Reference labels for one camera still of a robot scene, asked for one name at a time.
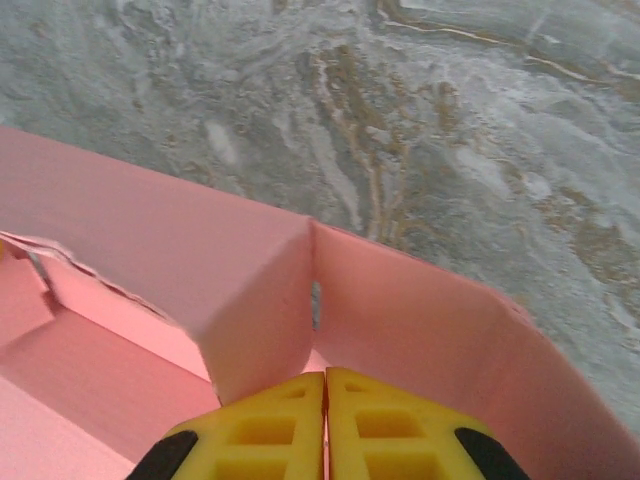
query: marble floor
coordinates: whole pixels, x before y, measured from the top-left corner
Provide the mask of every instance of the marble floor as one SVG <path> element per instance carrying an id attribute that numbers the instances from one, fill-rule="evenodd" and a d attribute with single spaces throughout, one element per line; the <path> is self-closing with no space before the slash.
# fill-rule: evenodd
<path id="1" fill-rule="evenodd" d="M 506 291 L 640 435 L 638 0 L 4 0 L 0 121 Z"/>

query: brown vein in marble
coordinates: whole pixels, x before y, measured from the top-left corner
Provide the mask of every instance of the brown vein in marble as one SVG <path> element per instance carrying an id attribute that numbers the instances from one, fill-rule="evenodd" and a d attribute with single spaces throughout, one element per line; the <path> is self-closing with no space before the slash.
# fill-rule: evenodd
<path id="1" fill-rule="evenodd" d="M 575 255 L 620 299 L 640 327 L 640 252 L 625 242 L 619 227 L 599 225 L 600 208 L 569 187 L 560 188 L 536 207 L 551 228 L 571 236 Z"/>
<path id="2" fill-rule="evenodd" d="M 437 115 L 440 133 L 445 135 L 445 141 L 449 146 L 459 146 L 461 142 L 454 138 L 457 127 L 460 126 L 460 105 L 458 103 L 458 91 L 451 83 L 443 81 L 437 85 L 424 83 L 413 91 L 409 91 L 402 80 L 396 75 L 390 75 L 391 85 L 398 98 L 397 109 L 405 120 L 415 123 L 411 133 L 417 135 L 425 127 L 430 127 L 429 122 L 414 117 L 408 112 L 407 105 L 412 98 L 428 99 Z"/>
<path id="3" fill-rule="evenodd" d="M 407 202 L 405 197 L 409 147 L 404 140 L 420 129 L 407 130 L 397 124 L 390 125 L 383 114 L 366 100 L 366 92 L 370 94 L 376 88 L 364 86 L 356 57 L 348 46 L 321 52 L 313 57 L 312 66 L 314 89 L 320 102 L 347 141 L 351 158 L 360 164 L 368 179 L 372 204 L 372 219 L 367 226 L 369 238 L 407 250 L 405 237 L 408 231 L 419 229 L 436 235 L 424 221 L 413 218 L 409 211 L 411 202 Z M 382 78 L 380 72 L 371 74 L 369 80 Z M 398 78 L 393 78 L 392 84 L 397 93 L 406 91 Z M 385 93 L 383 85 L 377 87 L 379 93 Z M 376 138 L 367 127 L 388 132 L 389 141 Z M 397 165 L 385 163 L 380 153 L 390 155 Z M 393 175 L 395 182 L 390 199 L 385 198 L 385 174 Z"/>
<path id="4" fill-rule="evenodd" d="M 601 75 L 588 72 L 577 65 L 573 65 L 567 62 L 558 62 L 552 58 L 547 57 L 539 50 L 532 48 L 522 40 L 505 38 L 498 34 L 482 30 L 478 30 L 475 32 L 465 31 L 451 25 L 444 25 L 417 19 L 403 13 L 403 9 L 400 6 L 399 0 L 376 1 L 378 11 L 382 12 L 390 20 L 400 25 L 404 25 L 406 27 L 410 27 L 412 29 L 425 33 L 449 33 L 451 35 L 463 37 L 468 40 L 515 48 L 518 51 L 526 52 L 527 61 L 536 64 L 539 68 L 553 71 L 560 76 L 569 77 L 573 80 L 578 80 L 581 83 L 597 86 L 608 86 L 615 89 L 616 92 L 626 100 L 640 101 L 640 79 L 636 78 L 634 75 L 628 74 L 627 72 L 616 70 L 605 60 L 599 60 L 599 63 L 612 77 L 612 79 L 602 78 Z M 623 4 L 624 8 L 628 11 L 631 11 L 630 9 L 632 7 L 637 8 L 640 11 L 640 7 L 635 6 L 632 2 L 630 2 L 630 0 L 618 0 L 616 3 Z"/>

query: stone surface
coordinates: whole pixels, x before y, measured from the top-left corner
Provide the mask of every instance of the stone surface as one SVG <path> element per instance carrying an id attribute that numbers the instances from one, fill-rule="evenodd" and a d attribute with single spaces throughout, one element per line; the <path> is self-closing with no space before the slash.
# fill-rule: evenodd
<path id="1" fill-rule="evenodd" d="M 637 0 L 5 0 L 0 121 L 498 287 L 640 434 L 639 24 Z"/>

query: cardboard flap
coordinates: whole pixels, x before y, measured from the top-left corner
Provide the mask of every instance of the cardboard flap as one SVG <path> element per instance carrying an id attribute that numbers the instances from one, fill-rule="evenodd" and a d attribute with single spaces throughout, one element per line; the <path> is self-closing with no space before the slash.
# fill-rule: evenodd
<path id="1" fill-rule="evenodd" d="M 498 292 L 316 224 L 316 349 L 487 423 L 533 478 L 640 478 L 640 447 Z"/>
<path id="2" fill-rule="evenodd" d="M 61 265 L 52 283 L 68 308 L 119 325 L 132 341 L 153 322 L 130 312 L 107 318 L 97 307 L 107 290 L 144 307 L 147 319 L 174 322 L 198 343 L 208 373 L 232 383 L 220 384 L 225 401 L 284 379 L 283 365 L 304 365 L 312 334 L 307 217 L 3 126 L 0 171 L 0 232 Z M 261 329 L 280 340 L 265 343 Z M 165 340 L 145 348 L 175 361 L 172 335 L 158 335 Z M 191 351 L 183 363 L 201 375 Z"/>

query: folded cardboard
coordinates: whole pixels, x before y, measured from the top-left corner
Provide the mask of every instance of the folded cardboard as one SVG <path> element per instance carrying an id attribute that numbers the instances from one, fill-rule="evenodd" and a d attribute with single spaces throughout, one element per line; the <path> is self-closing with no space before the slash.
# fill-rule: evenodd
<path id="1" fill-rule="evenodd" d="M 308 217 L 0 127 L 0 239 L 41 259 L 60 304 L 52 318 L 0 311 L 22 322 L 0 337 L 3 401 L 38 433 L 0 454 L 11 478 L 87 478 L 87 462 L 51 470 L 74 460 L 38 450 L 57 429 L 94 439 L 86 458 L 119 478 L 216 394 L 325 365 L 479 418 L 533 478 L 640 478 L 637 440 L 522 308 Z M 42 294 L 34 278 L 0 268 L 25 302 Z"/>

